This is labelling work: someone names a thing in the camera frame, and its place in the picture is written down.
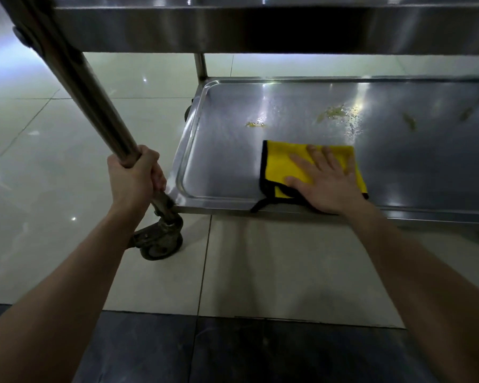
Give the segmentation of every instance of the forearm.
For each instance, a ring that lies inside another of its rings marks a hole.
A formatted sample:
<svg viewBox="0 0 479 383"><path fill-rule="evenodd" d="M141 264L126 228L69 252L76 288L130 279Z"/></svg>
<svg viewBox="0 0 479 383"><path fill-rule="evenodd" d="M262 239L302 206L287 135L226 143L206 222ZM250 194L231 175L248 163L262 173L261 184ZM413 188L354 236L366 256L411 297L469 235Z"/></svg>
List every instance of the forearm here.
<svg viewBox="0 0 479 383"><path fill-rule="evenodd" d="M450 381L479 381L479 289L370 203L345 216L436 371Z"/></svg>
<svg viewBox="0 0 479 383"><path fill-rule="evenodd" d="M0 317L0 382L72 380L135 226L107 215Z"/></svg>

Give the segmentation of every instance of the upper cart shelf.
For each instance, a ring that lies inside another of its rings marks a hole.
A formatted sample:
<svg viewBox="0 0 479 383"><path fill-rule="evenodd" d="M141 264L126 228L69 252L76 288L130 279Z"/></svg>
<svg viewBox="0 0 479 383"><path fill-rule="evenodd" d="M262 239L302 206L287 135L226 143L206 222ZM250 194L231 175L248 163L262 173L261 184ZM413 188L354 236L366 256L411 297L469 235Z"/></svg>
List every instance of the upper cart shelf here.
<svg viewBox="0 0 479 383"><path fill-rule="evenodd" d="M479 55L479 0L55 0L80 51Z"/></svg>

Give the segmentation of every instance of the folded cloth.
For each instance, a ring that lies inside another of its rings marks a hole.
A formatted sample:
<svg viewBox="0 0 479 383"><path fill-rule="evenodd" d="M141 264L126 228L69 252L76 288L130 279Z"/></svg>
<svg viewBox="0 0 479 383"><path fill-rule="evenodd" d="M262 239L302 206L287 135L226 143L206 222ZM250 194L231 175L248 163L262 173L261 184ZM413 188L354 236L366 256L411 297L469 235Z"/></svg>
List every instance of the folded cloth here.
<svg viewBox="0 0 479 383"><path fill-rule="evenodd" d="M354 156L353 147L348 145L333 145L330 146L330 149L340 165L345 169L350 156ZM314 164L311 155L307 152L307 145L267 140L262 142L259 186L266 198L260 200L252 207L251 212L258 212L268 204L277 203L301 204L312 208L297 190L284 184L284 178L286 176L294 176L304 183L313 182L312 179L290 159L289 156L291 154L299 155ZM356 164L355 175L360 191L363 193L364 198L368 199L367 187Z"/></svg>

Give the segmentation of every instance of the stainless steel tray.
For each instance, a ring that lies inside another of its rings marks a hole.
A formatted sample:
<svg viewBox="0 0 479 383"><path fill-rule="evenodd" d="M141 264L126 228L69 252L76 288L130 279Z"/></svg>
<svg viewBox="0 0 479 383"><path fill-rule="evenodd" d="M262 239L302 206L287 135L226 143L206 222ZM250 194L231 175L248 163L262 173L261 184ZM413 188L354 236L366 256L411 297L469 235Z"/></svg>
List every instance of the stainless steel tray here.
<svg viewBox="0 0 479 383"><path fill-rule="evenodd" d="M168 192L180 212L245 213L263 198L263 140L347 144L387 216L479 226L479 107L460 120L478 97L479 77L209 79ZM309 215L288 205L263 212Z"/></svg>

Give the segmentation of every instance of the person's right arm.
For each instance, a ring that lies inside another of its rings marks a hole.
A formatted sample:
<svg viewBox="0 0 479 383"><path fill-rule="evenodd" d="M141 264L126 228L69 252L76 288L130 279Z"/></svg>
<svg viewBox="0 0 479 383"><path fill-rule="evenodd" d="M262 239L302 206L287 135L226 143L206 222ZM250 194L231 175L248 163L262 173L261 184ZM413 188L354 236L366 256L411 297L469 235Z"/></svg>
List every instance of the person's right arm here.
<svg viewBox="0 0 479 383"><path fill-rule="evenodd" d="M434 371L451 382L479 382L479 289L364 200L353 159L344 172L328 148L308 150L316 165L292 159L313 185L292 177L286 184L318 210L349 221Z"/></svg>

